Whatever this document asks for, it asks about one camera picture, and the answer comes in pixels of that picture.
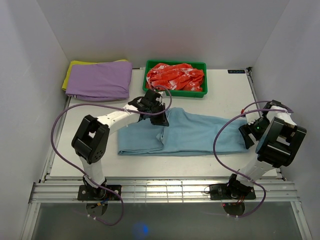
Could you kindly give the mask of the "light blue trousers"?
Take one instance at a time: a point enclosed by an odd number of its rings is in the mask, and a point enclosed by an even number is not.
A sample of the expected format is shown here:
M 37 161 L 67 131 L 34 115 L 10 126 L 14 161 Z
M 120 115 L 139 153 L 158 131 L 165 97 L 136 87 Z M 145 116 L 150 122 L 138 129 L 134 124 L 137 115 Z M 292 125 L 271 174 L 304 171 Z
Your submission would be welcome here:
M 239 127 L 246 120 L 228 120 L 186 112 L 174 107 L 166 113 L 169 126 L 152 125 L 145 119 L 117 132 L 117 153 L 121 156 L 205 156 L 245 153 Z

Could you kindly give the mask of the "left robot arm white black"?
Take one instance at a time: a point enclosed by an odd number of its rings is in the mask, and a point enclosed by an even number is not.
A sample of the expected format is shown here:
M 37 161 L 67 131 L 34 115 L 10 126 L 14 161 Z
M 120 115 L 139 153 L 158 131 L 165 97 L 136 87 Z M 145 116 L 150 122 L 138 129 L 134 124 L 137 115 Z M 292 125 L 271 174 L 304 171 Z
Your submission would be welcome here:
M 83 183 L 86 192 L 95 200 L 106 195 L 107 180 L 103 174 L 101 159 L 106 152 L 109 136 L 118 130 L 150 119 L 152 125 L 169 126 L 162 94 L 148 90 L 144 96 L 136 97 L 120 110 L 107 115 L 82 119 L 71 141 L 86 173 Z

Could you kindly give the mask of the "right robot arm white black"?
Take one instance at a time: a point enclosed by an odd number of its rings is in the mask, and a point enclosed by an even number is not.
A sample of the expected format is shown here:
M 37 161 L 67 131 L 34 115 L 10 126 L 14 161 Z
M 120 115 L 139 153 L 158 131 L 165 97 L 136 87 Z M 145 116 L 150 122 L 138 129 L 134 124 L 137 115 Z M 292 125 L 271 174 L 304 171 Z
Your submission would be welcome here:
M 268 101 L 261 117 L 239 127 L 245 148 L 257 141 L 257 157 L 239 173 L 233 173 L 226 185 L 226 194 L 232 198 L 244 198 L 254 192 L 253 182 L 266 172 L 289 166 L 294 160 L 307 130 L 298 126 L 291 118 L 291 110 L 279 101 Z

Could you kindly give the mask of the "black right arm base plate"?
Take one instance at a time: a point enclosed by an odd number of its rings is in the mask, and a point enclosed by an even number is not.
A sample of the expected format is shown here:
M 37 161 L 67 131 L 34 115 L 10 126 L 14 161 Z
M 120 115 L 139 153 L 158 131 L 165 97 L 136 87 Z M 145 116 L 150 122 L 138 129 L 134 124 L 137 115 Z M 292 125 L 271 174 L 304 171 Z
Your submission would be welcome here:
M 211 200 L 255 200 L 256 194 L 252 187 L 239 189 L 227 183 L 217 183 L 209 186 Z

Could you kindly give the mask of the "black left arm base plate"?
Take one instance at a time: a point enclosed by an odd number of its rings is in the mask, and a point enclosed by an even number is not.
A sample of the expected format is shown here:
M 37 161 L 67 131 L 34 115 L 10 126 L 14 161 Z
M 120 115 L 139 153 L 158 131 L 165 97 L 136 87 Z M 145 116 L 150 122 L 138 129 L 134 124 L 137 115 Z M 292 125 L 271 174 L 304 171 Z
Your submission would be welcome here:
M 77 194 L 78 201 L 119 201 L 119 197 L 114 193 L 106 191 L 101 188 L 94 188 L 92 186 L 81 185 Z

